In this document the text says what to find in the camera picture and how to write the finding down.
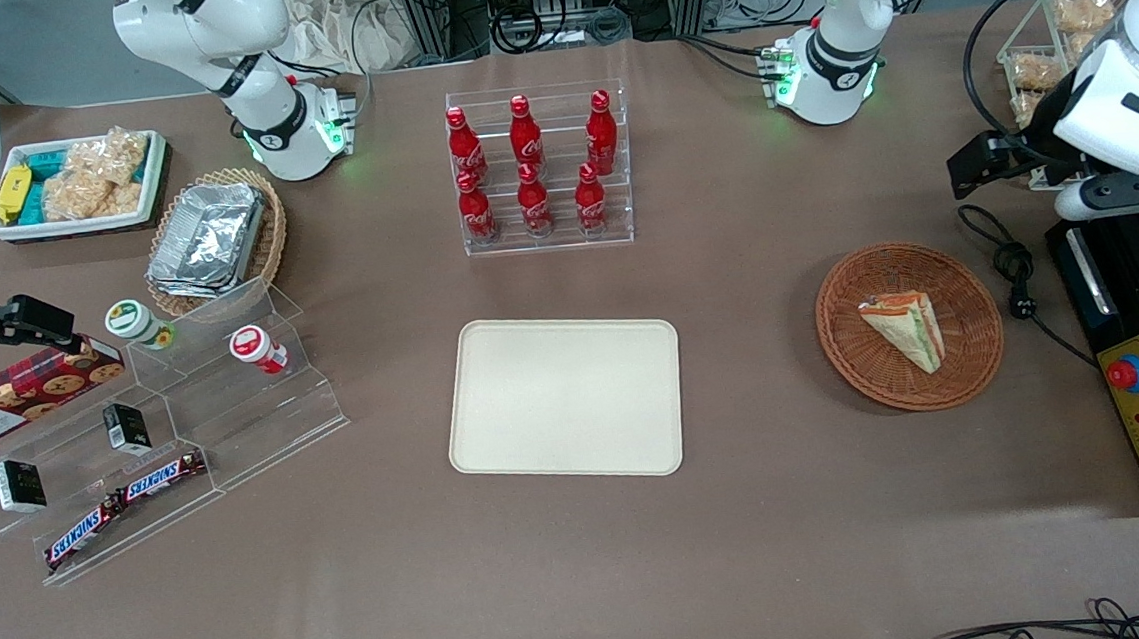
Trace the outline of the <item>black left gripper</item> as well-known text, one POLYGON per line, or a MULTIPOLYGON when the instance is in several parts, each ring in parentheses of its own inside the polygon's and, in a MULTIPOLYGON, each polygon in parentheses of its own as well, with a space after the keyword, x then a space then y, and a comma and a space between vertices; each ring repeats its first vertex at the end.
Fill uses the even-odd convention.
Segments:
POLYGON ((983 131, 961 148, 962 163, 947 164, 954 200, 999 180, 1034 191, 1085 181, 1083 151, 1046 131, 1036 136, 983 131))

